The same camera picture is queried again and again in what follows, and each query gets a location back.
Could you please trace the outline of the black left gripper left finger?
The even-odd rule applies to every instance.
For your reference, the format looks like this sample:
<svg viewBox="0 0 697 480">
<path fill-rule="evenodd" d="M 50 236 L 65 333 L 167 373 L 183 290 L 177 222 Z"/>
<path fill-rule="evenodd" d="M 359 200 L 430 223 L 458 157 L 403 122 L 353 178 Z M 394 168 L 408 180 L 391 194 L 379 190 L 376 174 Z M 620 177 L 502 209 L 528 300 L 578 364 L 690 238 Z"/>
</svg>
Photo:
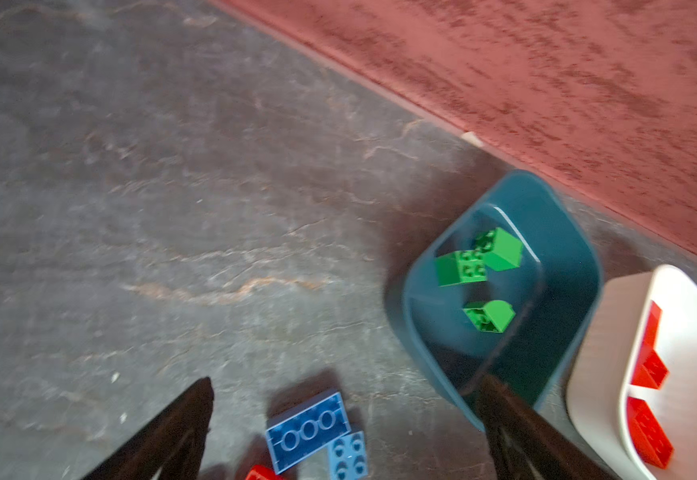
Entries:
<svg viewBox="0 0 697 480">
<path fill-rule="evenodd" d="M 212 380 L 200 378 L 86 478 L 198 478 L 212 411 Z"/>
</svg>

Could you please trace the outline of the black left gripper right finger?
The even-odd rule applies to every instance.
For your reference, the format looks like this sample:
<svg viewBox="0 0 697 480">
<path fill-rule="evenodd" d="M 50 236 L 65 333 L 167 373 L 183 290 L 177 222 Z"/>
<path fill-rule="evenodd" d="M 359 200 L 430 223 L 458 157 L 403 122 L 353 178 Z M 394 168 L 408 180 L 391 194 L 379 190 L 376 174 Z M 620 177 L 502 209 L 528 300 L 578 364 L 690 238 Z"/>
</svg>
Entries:
<svg viewBox="0 0 697 480">
<path fill-rule="evenodd" d="M 499 479 L 612 478 L 492 375 L 480 382 L 477 411 Z"/>
</svg>

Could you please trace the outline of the red square lego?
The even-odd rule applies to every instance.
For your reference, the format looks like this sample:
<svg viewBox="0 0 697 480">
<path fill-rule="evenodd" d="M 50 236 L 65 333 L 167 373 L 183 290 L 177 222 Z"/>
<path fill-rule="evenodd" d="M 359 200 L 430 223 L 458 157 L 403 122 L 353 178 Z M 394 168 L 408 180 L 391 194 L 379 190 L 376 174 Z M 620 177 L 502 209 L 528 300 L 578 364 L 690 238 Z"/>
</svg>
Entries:
<svg viewBox="0 0 697 480">
<path fill-rule="evenodd" d="M 628 397 L 626 416 L 630 439 L 640 459 L 646 464 L 666 469 L 674 448 L 647 402 Z"/>
</svg>

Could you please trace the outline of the blue long lego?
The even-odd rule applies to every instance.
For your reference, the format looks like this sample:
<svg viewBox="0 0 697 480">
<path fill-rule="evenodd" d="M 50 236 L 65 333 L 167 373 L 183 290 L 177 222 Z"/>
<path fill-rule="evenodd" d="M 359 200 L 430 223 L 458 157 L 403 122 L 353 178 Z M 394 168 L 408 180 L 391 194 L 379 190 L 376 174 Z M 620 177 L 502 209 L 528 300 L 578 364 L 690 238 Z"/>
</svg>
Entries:
<svg viewBox="0 0 697 480">
<path fill-rule="evenodd" d="M 351 432 L 342 394 L 326 390 L 270 419 L 266 444 L 276 474 Z"/>
</svg>

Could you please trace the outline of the red long lego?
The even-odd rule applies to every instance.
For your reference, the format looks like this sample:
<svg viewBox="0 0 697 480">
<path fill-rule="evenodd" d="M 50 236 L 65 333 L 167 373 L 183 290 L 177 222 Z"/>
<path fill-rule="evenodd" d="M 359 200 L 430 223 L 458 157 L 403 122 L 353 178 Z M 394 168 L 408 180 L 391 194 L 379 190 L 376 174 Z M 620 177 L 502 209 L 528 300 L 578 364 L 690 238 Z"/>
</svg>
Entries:
<svg viewBox="0 0 697 480">
<path fill-rule="evenodd" d="M 660 390 L 668 376 L 669 371 L 655 349 L 661 316 L 662 309 L 654 301 L 650 302 L 644 336 L 630 381 L 631 385 Z"/>
</svg>

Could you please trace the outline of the green lego small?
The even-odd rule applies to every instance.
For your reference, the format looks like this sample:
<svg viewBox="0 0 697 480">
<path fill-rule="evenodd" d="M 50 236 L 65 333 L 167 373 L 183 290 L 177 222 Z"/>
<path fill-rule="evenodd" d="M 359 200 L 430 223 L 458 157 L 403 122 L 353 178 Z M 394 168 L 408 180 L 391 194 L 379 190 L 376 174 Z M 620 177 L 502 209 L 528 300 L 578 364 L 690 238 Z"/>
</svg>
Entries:
<svg viewBox="0 0 697 480">
<path fill-rule="evenodd" d="M 478 331 L 487 333 L 502 334 L 515 317 L 512 305 L 504 300 L 470 302 L 462 310 Z"/>
<path fill-rule="evenodd" d="M 478 236 L 474 240 L 474 249 L 491 270 L 500 272 L 520 268 L 523 243 L 500 227 Z"/>
</svg>

